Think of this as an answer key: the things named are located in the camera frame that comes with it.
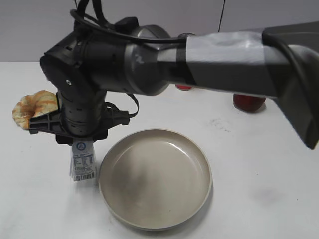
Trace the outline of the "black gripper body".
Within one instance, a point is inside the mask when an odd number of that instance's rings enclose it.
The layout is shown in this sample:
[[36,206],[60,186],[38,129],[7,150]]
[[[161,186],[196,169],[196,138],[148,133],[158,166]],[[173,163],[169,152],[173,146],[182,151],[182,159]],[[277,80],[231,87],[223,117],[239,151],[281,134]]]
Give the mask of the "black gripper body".
[[105,102],[105,91],[76,93],[58,91],[58,109],[29,121],[30,134],[44,132],[55,135],[58,144],[71,145],[77,139],[104,140],[108,130],[118,125],[128,125],[128,111]]

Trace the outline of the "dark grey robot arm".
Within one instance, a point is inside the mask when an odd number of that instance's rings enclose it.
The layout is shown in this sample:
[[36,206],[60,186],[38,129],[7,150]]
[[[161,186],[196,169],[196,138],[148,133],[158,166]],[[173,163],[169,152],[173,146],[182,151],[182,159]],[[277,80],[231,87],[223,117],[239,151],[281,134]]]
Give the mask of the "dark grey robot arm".
[[59,144],[106,139],[132,115],[107,92],[154,96],[169,84],[273,99],[302,142],[319,140],[319,24],[300,23],[170,38],[157,25],[123,19],[117,36],[79,26],[44,53],[40,66],[57,88],[58,108],[33,117],[29,132]]

